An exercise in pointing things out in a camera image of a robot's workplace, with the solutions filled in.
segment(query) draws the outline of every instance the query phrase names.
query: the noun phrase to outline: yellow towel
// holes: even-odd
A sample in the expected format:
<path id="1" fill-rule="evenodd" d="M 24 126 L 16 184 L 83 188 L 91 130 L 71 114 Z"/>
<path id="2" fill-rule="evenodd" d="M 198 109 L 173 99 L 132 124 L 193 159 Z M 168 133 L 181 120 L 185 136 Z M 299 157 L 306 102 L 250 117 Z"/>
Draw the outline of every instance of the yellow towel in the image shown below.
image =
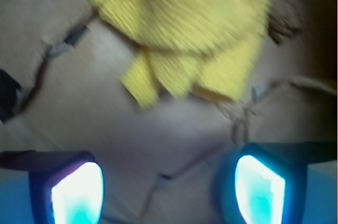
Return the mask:
<path id="1" fill-rule="evenodd" d="M 271 0 L 91 0 L 140 48 L 123 83 L 142 108 L 166 89 L 182 98 L 241 98 Z"/>

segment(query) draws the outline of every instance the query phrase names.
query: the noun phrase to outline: torn cardboard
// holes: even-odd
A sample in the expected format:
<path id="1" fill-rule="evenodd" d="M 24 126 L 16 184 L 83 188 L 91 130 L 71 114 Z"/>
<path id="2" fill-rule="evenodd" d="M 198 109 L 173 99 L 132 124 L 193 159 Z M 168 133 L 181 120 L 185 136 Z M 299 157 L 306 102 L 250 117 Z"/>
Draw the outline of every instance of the torn cardboard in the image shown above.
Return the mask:
<path id="1" fill-rule="evenodd" d="M 272 87 L 244 107 L 232 139 L 237 145 L 336 141 L 336 82 L 297 77 Z"/>
<path id="2" fill-rule="evenodd" d="M 0 8 L 0 68 L 27 96 L 47 50 L 83 25 L 91 6 L 86 0 L 0 0 Z"/>

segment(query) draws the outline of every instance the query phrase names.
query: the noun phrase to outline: wrinkled cloth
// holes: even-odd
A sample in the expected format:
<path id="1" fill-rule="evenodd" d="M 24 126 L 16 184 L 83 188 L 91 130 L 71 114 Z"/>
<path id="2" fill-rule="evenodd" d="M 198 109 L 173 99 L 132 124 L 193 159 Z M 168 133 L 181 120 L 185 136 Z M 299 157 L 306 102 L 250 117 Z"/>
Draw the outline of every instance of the wrinkled cloth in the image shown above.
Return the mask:
<path id="1" fill-rule="evenodd" d="M 142 108 L 166 89 L 239 100 L 266 34 L 271 0 L 91 0 L 141 45 L 123 84 Z"/>

